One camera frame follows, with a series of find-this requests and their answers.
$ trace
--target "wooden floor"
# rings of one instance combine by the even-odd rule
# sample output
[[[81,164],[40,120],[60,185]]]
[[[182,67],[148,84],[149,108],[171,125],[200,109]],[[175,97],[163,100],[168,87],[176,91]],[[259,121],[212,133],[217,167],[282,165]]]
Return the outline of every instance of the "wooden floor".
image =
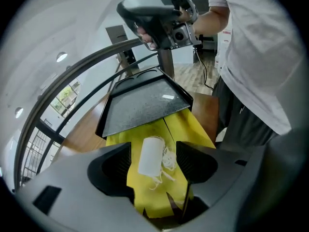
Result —
[[[214,69],[214,54],[206,53],[201,58],[208,70],[207,84],[213,87],[219,77]],[[195,103],[192,112],[214,142],[219,104],[216,98],[205,96],[205,94],[210,95],[211,90],[203,85],[203,68],[199,62],[193,65],[175,65],[175,80],[194,97]],[[108,95],[103,97],[78,122],[59,148],[53,161],[68,155],[88,152],[105,146],[106,141],[96,136],[95,130],[107,97]]]

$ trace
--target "metal railing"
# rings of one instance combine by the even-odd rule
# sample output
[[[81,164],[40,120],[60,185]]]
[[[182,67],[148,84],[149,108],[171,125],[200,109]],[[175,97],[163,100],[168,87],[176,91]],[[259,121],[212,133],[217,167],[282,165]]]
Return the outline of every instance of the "metal railing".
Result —
[[[127,72],[128,70],[136,67],[139,63],[158,55],[159,67],[165,71],[171,78],[174,78],[174,68],[173,68],[173,61],[172,55],[170,50],[160,50],[155,52],[145,58],[142,58],[129,66],[125,67],[124,69],[117,71],[114,75],[107,78],[103,81],[99,86],[94,88],[82,101],[80,101],[73,110],[64,118],[60,126],[55,130],[51,129],[50,126],[46,125],[40,118],[46,108],[49,106],[51,101],[57,96],[57,94],[65,88],[67,84],[69,84],[72,80],[78,77],[81,73],[85,72],[92,66],[96,65],[97,63],[103,61],[106,58],[109,58],[119,52],[127,51],[135,46],[139,46],[142,43],[139,39],[128,40],[124,42],[120,42],[106,48],[103,48],[84,59],[80,60],[66,71],[64,71],[41,95],[38,99],[34,107],[32,108],[31,112],[29,113],[28,118],[23,126],[21,131],[21,135],[17,144],[17,150],[15,155],[15,162],[14,162],[14,186],[15,189],[19,189],[22,184],[28,181],[28,178],[24,178],[24,171],[22,169],[23,162],[25,162],[25,152],[27,150],[27,145],[30,140],[31,134],[35,128],[38,128],[39,131],[42,132],[43,135],[49,137],[50,140],[46,146],[46,149],[40,153],[40,162],[36,165],[36,173],[40,173],[45,158],[49,152],[51,146],[56,142],[57,144],[62,144],[64,138],[60,135],[60,132],[68,123],[70,118],[84,105],[94,94],[96,94],[99,90],[105,87],[108,83],[112,82],[115,78],[119,77],[123,73]]]

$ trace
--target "ceiling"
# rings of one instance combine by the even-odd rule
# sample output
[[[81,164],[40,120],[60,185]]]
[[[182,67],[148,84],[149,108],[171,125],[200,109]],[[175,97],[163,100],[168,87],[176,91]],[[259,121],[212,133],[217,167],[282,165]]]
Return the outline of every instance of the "ceiling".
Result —
[[[98,40],[105,17],[121,0],[27,0],[0,46],[0,148],[25,120],[53,77],[106,47]],[[68,53],[56,63],[59,52]],[[24,112],[14,116],[17,107]]]

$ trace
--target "window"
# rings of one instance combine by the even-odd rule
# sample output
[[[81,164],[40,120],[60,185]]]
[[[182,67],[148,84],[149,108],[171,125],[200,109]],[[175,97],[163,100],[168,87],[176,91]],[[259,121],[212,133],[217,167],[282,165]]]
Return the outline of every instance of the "window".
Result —
[[[81,90],[81,84],[74,79],[69,85],[59,92],[50,105],[63,117],[66,117],[75,106],[77,95]]]

